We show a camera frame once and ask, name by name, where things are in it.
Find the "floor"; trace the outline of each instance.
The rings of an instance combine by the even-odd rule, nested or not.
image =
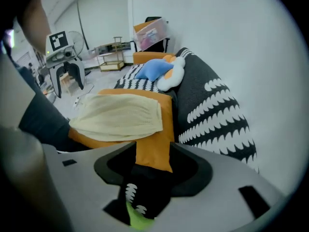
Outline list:
[[[117,81],[123,77],[131,68],[126,66],[120,71],[101,72],[100,69],[93,69],[91,73],[85,77],[85,86],[81,90],[74,80],[70,81],[70,92],[67,93],[63,87],[62,98],[56,98],[54,106],[60,111],[60,113],[66,118],[74,118],[78,115],[79,109],[83,104],[85,94],[97,94],[102,89],[114,88]],[[77,97],[80,97],[76,107],[73,107]]]

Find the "white plush toy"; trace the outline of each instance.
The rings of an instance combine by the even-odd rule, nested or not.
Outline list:
[[[168,91],[172,87],[178,86],[184,76],[185,60],[183,57],[177,57],[171,64],[173,69],[160,76],[157,80],[156,86],[159,90]]]

